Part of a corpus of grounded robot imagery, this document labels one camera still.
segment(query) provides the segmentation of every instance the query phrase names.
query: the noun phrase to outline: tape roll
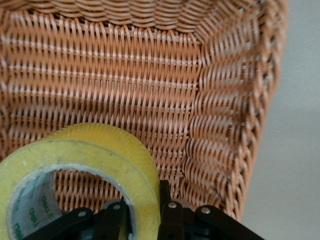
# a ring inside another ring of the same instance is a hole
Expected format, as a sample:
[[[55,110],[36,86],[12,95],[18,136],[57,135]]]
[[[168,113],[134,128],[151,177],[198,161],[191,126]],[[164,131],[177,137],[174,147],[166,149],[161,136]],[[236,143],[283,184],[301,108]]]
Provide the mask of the tape roll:
[[[20,238],[13,210],[28,183],[60,169],[90,172],[110,182],[129,206],[132,238],[157,239],[159,179],[149,151],[117,127],[78,123],[18,149],[0,163],[0,240]]]

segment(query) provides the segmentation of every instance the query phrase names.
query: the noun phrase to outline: wicker basket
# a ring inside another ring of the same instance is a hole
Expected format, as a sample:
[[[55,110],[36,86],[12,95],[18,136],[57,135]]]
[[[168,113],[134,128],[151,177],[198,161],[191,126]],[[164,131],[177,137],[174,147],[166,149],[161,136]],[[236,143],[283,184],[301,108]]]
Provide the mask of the wicker basket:
[[[173,198],[239,220],[279,78],[286,7],[285,0],[0,0],[1,158],[65,126],[111,124],[150,150]],[[98,176],[55,176],[66,211],[78,203],[97,211],[119,197]],[[75,181],[87,194],[76,194]]]

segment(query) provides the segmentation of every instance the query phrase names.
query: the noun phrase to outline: metal bolt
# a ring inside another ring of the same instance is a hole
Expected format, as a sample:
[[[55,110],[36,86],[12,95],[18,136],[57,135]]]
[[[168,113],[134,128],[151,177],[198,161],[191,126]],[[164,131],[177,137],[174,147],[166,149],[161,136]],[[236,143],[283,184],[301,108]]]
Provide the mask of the metal bolt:
[[[85,211],[81,211],[78,213],[79,218],[84,217],[85,215],[87,215],[87,213]]]
[[[172,202],[169,202],[168,206],[169,206],[169,208],[171,208],[171,209],[175,209],[175,208],[177,207],[177,204],[172,201]]]
[[[118,205],[118,204],[117,204],[117,205],[114,205],[114,206],[113,206],[113,209],[114,209],[114,210],[120,209],[120,205]]]
[[[207,207],[201,208],[201,212],[202,212],[203,214],[209,214],[209,213],[211,213],[210,209],[207,208]]]

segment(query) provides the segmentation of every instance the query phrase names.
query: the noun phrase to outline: silver screw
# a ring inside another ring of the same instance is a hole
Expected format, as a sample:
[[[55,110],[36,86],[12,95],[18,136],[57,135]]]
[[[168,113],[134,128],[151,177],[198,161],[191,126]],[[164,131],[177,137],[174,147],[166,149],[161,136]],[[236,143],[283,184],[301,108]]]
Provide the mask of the silver screw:
[[[171,209],[175,209],[175,208],[177,207],[177,204],[172,201],[172,202],[169,202],[168,206],[169,206],[169,208],[171,208]]]
[[[201,208],[201,212],[202,212],[203,214],[209,214],[209,213],[211,213],[210,209],[207,208],[207,207]]]
[[[87,213],[85,211],[81,211],[78,213],[79,218],[84,217],[85,215],[87,215]]]
[[[114,210],[120,209],[120,205],[118,205],[118,204],[117,204],[117,205],[114,205],[114,206],[113,206],[113,209],[114,209]]]

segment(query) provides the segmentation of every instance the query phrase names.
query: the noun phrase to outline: tape roll hole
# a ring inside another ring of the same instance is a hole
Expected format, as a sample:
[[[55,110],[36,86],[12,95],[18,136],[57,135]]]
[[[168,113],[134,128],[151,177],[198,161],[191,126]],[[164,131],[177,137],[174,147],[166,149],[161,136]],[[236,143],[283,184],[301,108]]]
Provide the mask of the tape roll hole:
[[[110,182],[87,171],[58,169],[30,175],[10,198],[10,239],[21,240],[76,208],[97,213],[107,201],[123,196]]]

